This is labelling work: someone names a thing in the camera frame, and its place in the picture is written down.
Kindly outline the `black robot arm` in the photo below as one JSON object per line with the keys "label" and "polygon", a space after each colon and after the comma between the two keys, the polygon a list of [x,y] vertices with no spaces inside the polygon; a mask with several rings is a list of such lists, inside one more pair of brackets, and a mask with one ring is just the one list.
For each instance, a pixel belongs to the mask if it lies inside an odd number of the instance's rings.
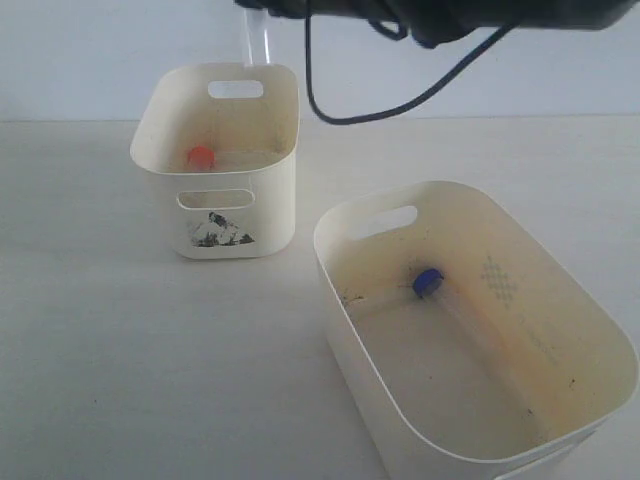
{"label": "black robot arm", "polygon": [[598,31],[610,27],[636,6],[620,0],[263,0],[238,1],[249,10],[302,20],[320,15],[389,22],[425,48],[457,41],[478,28]]}

